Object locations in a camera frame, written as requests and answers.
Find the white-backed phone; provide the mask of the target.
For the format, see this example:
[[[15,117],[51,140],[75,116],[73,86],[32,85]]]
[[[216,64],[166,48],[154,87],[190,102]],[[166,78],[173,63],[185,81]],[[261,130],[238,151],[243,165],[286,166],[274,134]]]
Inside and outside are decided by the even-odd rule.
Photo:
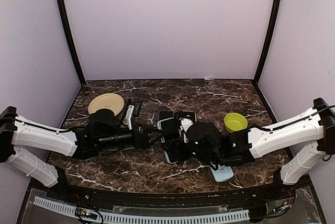
[[[168,118],[158,122],[158,128],[163,131],[162,143],[180,137],[179,124],[176,119]]]

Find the grey-blue phone case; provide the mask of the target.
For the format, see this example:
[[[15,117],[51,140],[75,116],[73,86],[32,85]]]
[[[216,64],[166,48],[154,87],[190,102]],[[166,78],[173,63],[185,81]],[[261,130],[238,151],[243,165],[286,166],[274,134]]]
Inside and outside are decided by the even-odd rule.
[[[180,137],[179,126],[175,118],[161,119],[157,123],[157,128],[162,131],[167,131],[167,135],[161,138],[162,143],[168,143]],[[166,161],[169,164],[175,164],[177,159],[170,152],[164,151]]]

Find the purple-edged black phone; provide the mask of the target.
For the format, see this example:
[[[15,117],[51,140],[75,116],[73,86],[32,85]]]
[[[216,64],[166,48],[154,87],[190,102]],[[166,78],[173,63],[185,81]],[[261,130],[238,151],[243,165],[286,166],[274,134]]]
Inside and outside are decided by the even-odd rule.
[[[170,110],[162,110],[158,114],[158,121],[168,119],[168,118],[173,118],[174,117],[174,112]]]

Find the black phone light-blue edge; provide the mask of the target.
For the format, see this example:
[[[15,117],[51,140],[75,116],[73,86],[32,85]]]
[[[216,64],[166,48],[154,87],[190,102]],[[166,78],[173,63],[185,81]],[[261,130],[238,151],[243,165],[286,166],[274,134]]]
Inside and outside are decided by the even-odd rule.
[[[194,111],[180,111],[180,118],[189,118],[192,122],[196,122],[196,113]]]

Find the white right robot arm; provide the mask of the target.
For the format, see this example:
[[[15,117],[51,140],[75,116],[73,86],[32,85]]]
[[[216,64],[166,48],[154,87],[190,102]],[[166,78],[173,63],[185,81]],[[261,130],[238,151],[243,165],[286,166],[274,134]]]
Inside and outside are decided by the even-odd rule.
[[[272,200],[287,192],[326,156],[334,156],[334,106],[323,98],[290,119],[265,127],[253,126],[224,136],[212,122],[201,122],[192,111],[160,112],[158,129],[164,131],[162,148],[169,164],[195,158],[208,164],[216,182],[233,177],[233,167],[242,166],[269,153],[304,143],[301,151],[273,175],[267,189]]]

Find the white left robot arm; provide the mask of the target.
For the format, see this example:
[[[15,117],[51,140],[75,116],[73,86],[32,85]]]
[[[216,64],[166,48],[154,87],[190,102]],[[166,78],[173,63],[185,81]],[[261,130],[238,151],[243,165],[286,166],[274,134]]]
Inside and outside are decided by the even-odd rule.
[[[25,147],[34,147],[63,154],[78,160],[95,157],[108,147],[131,144],[146,149],[163,136],[162,130],[130,122],[122,127],[113,111],[99,109],[89,115],[85,127],[58,129],[30,121],[16,113],[13,106],[1,112],[1,162],[30,176],[63,201],[74,196],[65,172],[39,159]]]

